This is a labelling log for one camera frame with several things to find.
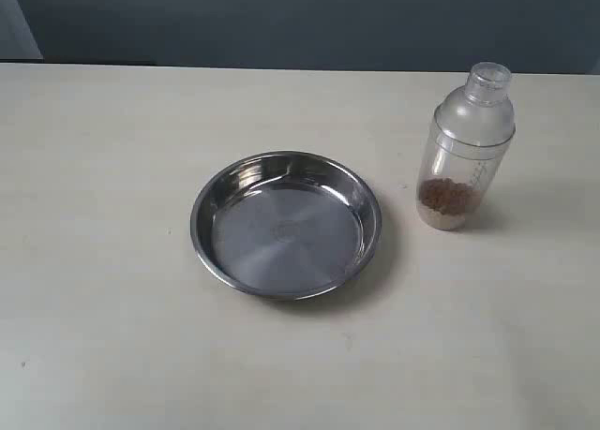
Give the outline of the round stainless steel plate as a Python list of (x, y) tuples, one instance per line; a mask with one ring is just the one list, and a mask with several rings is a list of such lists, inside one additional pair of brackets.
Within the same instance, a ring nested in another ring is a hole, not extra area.
[(201, 189), (190, 238), (219, 281), (299, 301), (342, 287), (372, 260), (381, 206), (356, 173), (325, 156), (274, 151), (238, 160)]

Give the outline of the clear plastic shaker bottle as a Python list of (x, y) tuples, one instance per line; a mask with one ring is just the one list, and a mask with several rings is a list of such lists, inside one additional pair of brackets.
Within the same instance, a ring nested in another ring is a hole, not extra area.
[(482, 202), (516, 134), (511, 71), (474, 65), (433, 112), (416, 188), (416, 209), (437, 230), (462, 227)]

